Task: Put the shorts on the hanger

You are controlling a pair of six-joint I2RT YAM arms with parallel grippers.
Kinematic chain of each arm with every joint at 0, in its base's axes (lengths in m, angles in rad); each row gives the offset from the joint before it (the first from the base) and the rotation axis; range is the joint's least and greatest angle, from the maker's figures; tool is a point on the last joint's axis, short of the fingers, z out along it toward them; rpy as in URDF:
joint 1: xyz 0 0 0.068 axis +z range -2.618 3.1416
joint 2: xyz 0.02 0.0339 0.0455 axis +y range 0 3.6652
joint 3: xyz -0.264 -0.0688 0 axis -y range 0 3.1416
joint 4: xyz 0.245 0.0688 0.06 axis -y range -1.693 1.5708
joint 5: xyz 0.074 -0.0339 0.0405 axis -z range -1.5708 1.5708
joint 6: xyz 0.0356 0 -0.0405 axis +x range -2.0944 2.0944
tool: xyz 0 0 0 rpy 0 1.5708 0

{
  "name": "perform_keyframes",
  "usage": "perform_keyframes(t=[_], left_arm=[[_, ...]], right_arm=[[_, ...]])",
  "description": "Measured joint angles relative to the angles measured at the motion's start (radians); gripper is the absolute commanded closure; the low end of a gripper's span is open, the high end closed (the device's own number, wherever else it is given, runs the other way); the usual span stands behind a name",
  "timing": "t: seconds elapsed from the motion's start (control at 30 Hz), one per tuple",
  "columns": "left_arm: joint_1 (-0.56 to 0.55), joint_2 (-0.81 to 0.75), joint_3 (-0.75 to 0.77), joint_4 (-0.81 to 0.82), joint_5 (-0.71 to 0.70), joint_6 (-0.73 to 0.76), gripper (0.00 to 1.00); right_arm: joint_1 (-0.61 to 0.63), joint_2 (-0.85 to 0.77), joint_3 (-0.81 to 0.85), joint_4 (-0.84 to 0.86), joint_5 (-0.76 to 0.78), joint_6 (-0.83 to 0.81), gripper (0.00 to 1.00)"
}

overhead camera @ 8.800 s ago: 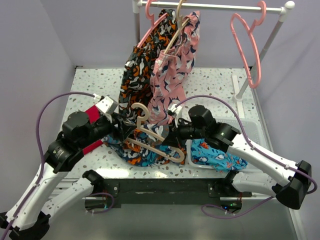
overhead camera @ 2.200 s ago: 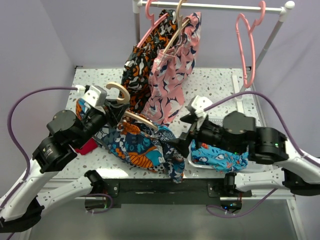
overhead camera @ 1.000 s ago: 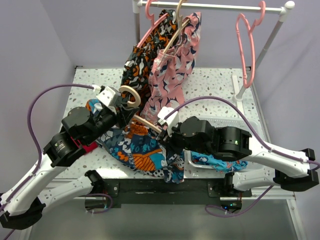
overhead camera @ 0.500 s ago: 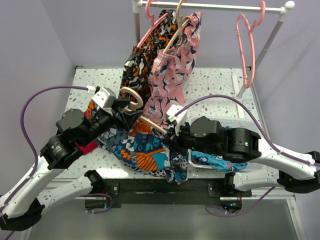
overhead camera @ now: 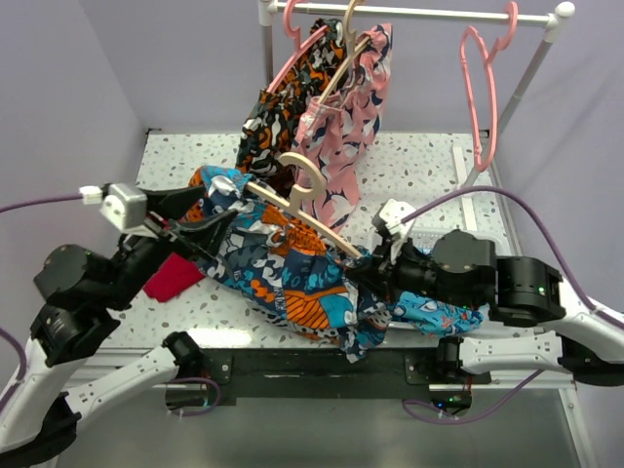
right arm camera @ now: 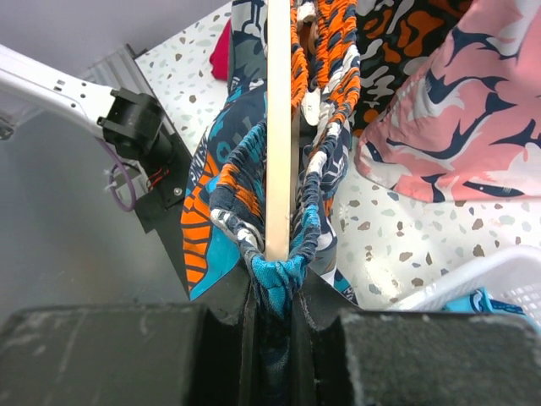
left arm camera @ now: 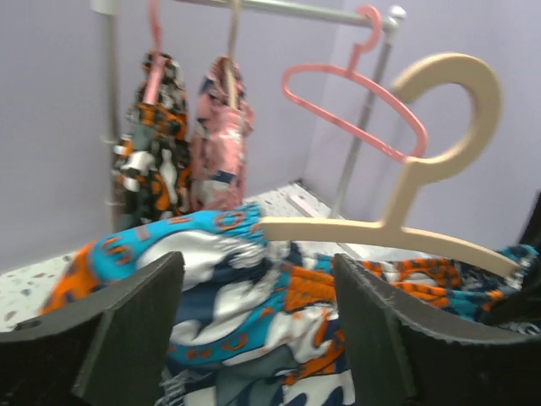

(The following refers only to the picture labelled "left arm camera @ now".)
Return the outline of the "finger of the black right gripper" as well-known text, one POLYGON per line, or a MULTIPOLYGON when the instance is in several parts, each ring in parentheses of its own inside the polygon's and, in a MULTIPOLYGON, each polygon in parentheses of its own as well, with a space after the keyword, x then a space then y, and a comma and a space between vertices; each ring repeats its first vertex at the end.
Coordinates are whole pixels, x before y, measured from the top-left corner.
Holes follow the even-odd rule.
POLYGON ((540 194, 519 242, 534 248, 538 254, 524 277, 519 292, 496 304, 484 317, 483 323, 486 325, 501 328, 540 328, 540 194))

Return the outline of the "blue orange patterned shorts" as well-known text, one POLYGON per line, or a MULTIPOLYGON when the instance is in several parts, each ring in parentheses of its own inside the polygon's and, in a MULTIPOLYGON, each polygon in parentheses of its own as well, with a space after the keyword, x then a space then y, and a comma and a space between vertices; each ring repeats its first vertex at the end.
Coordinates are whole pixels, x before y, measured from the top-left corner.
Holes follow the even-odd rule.
POLYGON ((332 259, 265 241, 261 215, 256 204, 200 211, 87 244, 41 313, 178 251, 183 286, 157 404, 351 405, 332 259))

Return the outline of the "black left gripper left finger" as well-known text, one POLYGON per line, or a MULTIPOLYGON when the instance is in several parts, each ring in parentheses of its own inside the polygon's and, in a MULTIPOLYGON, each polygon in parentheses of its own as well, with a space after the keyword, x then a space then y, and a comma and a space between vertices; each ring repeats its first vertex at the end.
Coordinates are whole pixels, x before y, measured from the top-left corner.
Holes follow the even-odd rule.
POLYGON ((182 292, 172 252, 1 335, 3 405, 152 405, 182 292))

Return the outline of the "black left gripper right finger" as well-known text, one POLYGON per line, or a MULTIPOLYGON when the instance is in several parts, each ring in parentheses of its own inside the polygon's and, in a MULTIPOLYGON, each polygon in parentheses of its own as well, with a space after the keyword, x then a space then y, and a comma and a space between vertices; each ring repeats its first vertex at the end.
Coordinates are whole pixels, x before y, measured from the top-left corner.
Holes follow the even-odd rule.
POLYGON ((357 405, 538 405, 540 338, 444 312, 333 263, 357 405))

